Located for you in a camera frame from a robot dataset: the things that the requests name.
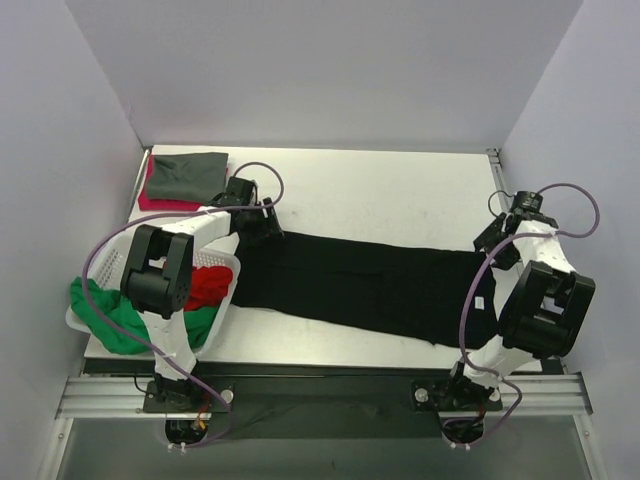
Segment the black t-shirt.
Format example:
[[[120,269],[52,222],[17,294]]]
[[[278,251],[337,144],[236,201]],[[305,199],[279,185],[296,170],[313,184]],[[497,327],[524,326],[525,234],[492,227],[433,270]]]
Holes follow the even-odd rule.
[[[239,243],[234,305],[281,312],[456,348],[478,349],[497,334],[496,281],[485,272],[465,329],[459,322],[485,257],[287,232]]]

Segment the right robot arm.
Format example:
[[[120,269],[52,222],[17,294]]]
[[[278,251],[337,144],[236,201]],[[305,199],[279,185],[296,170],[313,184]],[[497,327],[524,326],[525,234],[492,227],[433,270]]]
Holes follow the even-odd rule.
[[[595,281],[568,261],[561,238],[569,237],[542,211],[542,190],[518,191],[508,211],[476,237],[485,259],[463,303],[458,340],[461,358],[443,383],[448,404],[465,408],[480,394],[494,394],[515,370],[533,360],[565,356],[573,348],[596,292]],[[480,281],[489,268],[523,270],[498,317],[498,332],[474,352],[466,326]]]

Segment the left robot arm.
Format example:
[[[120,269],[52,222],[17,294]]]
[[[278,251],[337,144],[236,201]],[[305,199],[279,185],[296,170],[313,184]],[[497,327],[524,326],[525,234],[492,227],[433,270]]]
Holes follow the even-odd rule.
[[[188,377],[197,360],[184,319],[194,254],[232,234],[252,242],[283,235],[273,201],[260,200],[257,183],[237,176],[210,209],[159,226],[142,224],[126,235],[131,243],[120,291],[141,315],[154,346],[157,395],[182,412],[200,404],[203,390]]]

